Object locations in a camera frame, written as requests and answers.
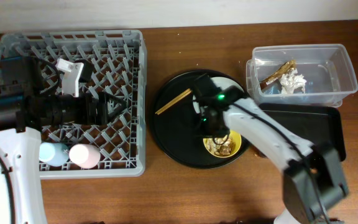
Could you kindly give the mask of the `pink cup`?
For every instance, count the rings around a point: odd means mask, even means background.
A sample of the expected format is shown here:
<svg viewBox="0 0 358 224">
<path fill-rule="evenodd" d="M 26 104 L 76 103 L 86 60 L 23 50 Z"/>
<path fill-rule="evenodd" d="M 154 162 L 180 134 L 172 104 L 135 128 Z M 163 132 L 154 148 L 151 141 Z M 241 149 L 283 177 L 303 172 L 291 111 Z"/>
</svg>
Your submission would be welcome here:
<svg viewBox="0 0 358 224">
<path fill-rule="evenodd" d="M 101 154 L 96 146 L 90 144 L 76 144 L 69 151 L 70 160 L 84 169 L 98 165 Z"/>
</svg>

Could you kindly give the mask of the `blue cup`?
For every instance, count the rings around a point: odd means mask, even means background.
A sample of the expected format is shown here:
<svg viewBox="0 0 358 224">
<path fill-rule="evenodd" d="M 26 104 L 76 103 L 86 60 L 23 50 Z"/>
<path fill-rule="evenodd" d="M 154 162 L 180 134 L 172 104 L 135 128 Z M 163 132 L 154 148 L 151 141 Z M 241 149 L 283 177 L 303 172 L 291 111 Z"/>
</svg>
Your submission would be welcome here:
<svg viewBox="0 0 358 224">
<path fill-rule="evenodd" d="M 53 167 L 59 167 L 64 165 L 68 160 L 68 146 L 65 144 L 43 142 L 40 145 L 39 161 Z"/>
</svg>

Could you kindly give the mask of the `white tissue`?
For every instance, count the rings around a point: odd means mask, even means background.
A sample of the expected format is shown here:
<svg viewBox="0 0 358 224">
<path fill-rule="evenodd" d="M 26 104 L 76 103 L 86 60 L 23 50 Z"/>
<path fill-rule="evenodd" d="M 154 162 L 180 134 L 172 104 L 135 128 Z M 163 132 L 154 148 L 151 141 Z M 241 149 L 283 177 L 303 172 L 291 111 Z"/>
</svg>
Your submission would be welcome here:
<svg viewBox="0 0 358 224">
<path fill-rule="evenodd" d="M 294 93 L 306 92 L 306 80 L 302 74 L 298 73 L 296 68 L 291 68 L 287 73 L 284 73 L 279 82 L 282 86 L 281 94 L 292 95 Z"/>
</svg>

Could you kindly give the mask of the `gold snack wrapper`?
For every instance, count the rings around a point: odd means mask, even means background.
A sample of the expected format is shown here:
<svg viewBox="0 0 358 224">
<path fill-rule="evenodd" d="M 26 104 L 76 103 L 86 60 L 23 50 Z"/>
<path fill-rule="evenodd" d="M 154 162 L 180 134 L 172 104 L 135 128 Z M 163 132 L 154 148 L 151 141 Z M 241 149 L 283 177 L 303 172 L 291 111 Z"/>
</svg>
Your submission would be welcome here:
<svg viewBox="0 0 358 224">
<path fill-rule="evenodd" d="M 285 62 L 276 72 L 272 73 L 269 77 L 259 82 L 261 90 L 267 88 L 270 84 L 279 79 L 284 73 L 287 73 L 292 68 L 296 68 L 296 60 L 289 60 Z"/>
</svg>

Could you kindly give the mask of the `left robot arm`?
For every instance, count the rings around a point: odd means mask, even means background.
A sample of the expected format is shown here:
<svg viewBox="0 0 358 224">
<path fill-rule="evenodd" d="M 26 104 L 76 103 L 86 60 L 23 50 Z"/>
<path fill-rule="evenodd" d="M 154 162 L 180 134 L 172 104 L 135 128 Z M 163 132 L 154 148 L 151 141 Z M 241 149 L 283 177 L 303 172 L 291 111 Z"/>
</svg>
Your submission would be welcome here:
<svg viewBox="0 0 358 224">
<path fill-rule="evenodd" d="M 79 93 L 79 81 L 92 74 L 86 60 L 56 63 L 37 57 L 5 58 L 15 75 L 29 72 L 17 93 L 0 95 L 0 223 L 46 223 L 39 172 L 39 151 L 43 126 L 68 123 L 105 125 L 127 108 L 127 102 L 106 92 L 97 96 Z M 33 81 L 44 64 L 63 75 L 48 90 Z"/>
</svg>

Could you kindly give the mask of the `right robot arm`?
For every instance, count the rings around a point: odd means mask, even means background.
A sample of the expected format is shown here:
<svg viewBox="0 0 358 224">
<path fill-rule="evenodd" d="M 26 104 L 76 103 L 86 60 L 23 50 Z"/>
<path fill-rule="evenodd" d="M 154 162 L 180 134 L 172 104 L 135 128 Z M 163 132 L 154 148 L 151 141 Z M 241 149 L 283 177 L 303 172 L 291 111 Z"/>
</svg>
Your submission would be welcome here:
<svg viewBox="0 0 358 224">
<path fill-rule="evenodd" d="M 263 112 L 234 85 L 222 89 L 207 74 L 192 92 L 199 104 L 202 135 L 223 138 L 235 131 L 280 170 L 285 209 L 275 223 L 330 223 L 328 210 L 349 194 L 341 160 L 330 144 L 315 145 Z"/>
</svg>

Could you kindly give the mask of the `grey plastic dishwasher rack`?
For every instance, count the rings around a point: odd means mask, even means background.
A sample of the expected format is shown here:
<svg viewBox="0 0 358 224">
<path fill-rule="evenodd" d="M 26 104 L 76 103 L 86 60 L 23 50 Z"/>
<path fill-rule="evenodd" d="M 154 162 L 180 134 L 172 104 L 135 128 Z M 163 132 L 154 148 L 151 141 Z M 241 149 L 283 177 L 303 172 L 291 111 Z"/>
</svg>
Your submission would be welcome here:
<svg viewBox="0 0 358 224">
<path fill-rule="evenodd" d="M 42 140 L 91 144 L 99 148 L 101 160 L 92 169 L 72 161 L 60 167 L 40 162 L 41 179 L 87 179 L 137 177 L 145 170 L 145 88 L 147 49 L 139 30 L 92 30 L 6 34 L 0 40 L 0 61 L 15 56 L 33 56 L 55 63 L 62 58 L 93 64 L 88 83 L 80 93 L 97 97 L 106 92 L 126 100 L 127 108 L 104 126 L 79 124 L 57 128 L 44 126 Z M 0 86 L 4 84 L 0 72 Z"/>
</svg>

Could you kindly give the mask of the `yellow bowl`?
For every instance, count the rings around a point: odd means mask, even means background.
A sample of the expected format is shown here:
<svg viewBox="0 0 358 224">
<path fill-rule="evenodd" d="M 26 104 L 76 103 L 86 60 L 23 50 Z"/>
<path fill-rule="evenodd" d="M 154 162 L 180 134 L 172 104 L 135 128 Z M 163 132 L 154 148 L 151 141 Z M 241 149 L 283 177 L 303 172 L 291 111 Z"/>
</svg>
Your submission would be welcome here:
<svg viewBox="0 0 358 224">
<path fill-rule="evenodd" d="M 230 130 L 230 133 L 228 135 L 226 135 L 225 137 L 229 137 L 231 138 L 235 144 L 236 144 L 236 147 L 234 149 L 234 151 L 232 152 L 232 154 L 230 156 L 227 156 L 227 157 L 232 157 L 234 156 L 238 151 L 239 149 L 241 148 L 241 144 L 242 144 L 242 137 L 240 134 L 238 134 L 237 132 L 233 131 L 233 130 Z"/>
</svg>

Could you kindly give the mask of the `food scraps in bowl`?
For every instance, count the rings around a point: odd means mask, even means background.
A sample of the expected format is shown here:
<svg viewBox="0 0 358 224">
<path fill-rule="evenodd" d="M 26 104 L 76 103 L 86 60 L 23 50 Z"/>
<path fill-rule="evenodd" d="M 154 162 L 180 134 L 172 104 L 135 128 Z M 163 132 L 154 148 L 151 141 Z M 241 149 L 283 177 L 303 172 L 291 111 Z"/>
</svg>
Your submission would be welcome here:
<svg viewBox="0 0 358 224">
<path fill-rule="evenodd" d="M 232 154 L 236 144 L 229 138 L 206 138 L 203 140 L 205 148 L 214 156 L 227 157 Z"/>
</svg>

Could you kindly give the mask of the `round black tray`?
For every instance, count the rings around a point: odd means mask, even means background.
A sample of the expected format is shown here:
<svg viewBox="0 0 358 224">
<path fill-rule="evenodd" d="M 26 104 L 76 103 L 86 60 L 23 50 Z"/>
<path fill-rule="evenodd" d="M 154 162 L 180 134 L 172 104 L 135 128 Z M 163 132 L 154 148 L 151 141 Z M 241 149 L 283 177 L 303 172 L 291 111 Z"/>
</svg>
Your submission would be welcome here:
<svg viewBox="0 0 358 224">
<path fill-rule="evenodd" d="M 155 113 L 174 97 L 191 88 L 193 81 L 203 74 L 211 77 L 226 77 L 236 81 L 214 70 L 190 70 L 171 78 L 159 89 L 149 108 L 149 128 L 156 144 L 173 160 L 192 168 L 212 169 L 225 166 L 241 157 L 249 148 L 250 142 L 242 138 L 241 148 L 232 157 L 219 158 L 211 155 L 204 147 L 203 138 L 196 130 L 201 118 L 194 109 L 191 96 L 185 97 L 160 115 Z"/>
</svg>

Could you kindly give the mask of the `grey plate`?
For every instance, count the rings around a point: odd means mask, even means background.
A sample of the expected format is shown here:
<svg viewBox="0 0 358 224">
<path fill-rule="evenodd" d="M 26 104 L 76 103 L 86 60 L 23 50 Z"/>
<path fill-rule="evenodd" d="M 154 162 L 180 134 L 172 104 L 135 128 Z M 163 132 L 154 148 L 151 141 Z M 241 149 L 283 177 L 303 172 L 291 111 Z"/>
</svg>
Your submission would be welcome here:
<svg viewBox="0 0 358 224">
<path fill-rule="evenodd" d="M 191 90 L 199 115 L 201 107 L 210 107 L 223 112 L 225 125 L 229 128 L 244 122 L 247 113 L 243 110 L 243 102 L 249 94 L 236 81 L 204 74 L 195 79 Z"/>
</svg>

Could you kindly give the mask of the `black rectangular tray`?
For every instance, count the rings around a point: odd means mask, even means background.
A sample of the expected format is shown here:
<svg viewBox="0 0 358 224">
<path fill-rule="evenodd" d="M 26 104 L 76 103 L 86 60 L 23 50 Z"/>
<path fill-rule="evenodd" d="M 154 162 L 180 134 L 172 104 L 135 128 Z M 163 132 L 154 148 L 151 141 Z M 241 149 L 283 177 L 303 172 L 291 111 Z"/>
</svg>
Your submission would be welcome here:
<svg viewBox="0 0 358 224">
<path fill-rule="evenodd" d="M 338 151 L 340 160 L 346 159 L 341 115 L 336 108 L 275 103 L 262 103 L 259 107 L 297 136 L 315 145 L 330 143 Z"/>
</svg>

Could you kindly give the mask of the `clear plastic bin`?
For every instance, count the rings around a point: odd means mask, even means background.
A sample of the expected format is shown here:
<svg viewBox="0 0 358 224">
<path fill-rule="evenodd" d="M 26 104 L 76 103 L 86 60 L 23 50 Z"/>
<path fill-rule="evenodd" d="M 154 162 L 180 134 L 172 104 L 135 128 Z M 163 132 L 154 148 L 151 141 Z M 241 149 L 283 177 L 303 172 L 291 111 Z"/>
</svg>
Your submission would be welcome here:
<svg viewBox="0 0 358 224">
<path fill-rule="evenodd" d="M 305 92 L 281 93 L 275 81 L 261 90 L 259 82 L 294 60 L 299 75 L 306 80 Z M 304 44 L 256 47 L 246 63 L 246 90 L 258 103 L 322 105 L 339 107 L 342 100 L 358 91 L 354 67 L 345 46 L 341 44 Z"/>
</svg>

